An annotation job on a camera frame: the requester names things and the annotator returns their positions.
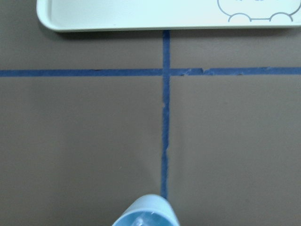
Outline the light blue cup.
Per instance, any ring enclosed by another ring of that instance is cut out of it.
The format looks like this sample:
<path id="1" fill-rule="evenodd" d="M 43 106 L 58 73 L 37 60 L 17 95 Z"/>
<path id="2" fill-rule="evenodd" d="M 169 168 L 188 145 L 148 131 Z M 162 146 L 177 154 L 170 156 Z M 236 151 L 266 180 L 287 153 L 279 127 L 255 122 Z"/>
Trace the light blue cup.
<path id="1" fill-rule="evenodd" d="M 179 226 L 171 204 L 162 196 L 147 194 L 135 200 L 113 223 L 114 226 L 131 226 L 135 218 L 146 215 L 151 226 Z"/>

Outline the clear ice cubes pile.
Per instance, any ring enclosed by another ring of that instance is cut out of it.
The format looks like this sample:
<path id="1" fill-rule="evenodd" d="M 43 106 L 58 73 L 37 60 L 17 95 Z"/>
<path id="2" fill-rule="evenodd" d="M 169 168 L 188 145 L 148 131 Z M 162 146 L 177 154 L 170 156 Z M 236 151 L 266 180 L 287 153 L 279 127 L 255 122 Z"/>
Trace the clear ice cubes pile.
<path id="1" fill-rule="evenodd" d="M 150 226 L 150 219 L 146 215 L 140 215 L 134 219 L 131 226 Z"/>

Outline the cream tray with bear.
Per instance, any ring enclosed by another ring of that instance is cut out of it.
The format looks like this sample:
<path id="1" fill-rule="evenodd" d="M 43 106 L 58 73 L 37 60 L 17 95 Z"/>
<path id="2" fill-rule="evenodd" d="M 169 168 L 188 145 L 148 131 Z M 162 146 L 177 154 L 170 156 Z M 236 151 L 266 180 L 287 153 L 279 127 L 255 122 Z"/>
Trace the cream tray with bear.
<path id="1" fill-rule="evenodd" d="M 39 0 L 39 21 L 56 32 L 292 28 L 298 0 Z"/>

